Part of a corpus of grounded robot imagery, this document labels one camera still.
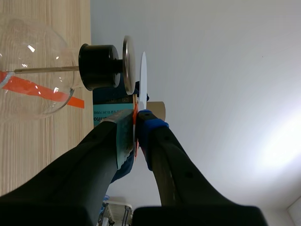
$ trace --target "wooden table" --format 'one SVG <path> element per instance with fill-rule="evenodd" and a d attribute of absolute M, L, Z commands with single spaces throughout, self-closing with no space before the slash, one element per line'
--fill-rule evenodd
<path fill-rule="evenodd" d="M 90 0 L 0 0 L 0 13 L 28 16 L 51 26 L 72 48 L 90 44 Z M 39 120 L 0 126 L 0 195 L 35 176 L 93 129 L 92 92 L 74 95 L 85 109 L 65 106 Z"/>

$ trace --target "black cylinder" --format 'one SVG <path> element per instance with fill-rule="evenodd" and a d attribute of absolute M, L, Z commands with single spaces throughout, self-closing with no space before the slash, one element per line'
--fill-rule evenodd
<path fill-rule="evenodd" d="M 122 60 L 113 45 L 81 46 L 79 73 L 88 90 L 117 87 L 122 72 Z"/>

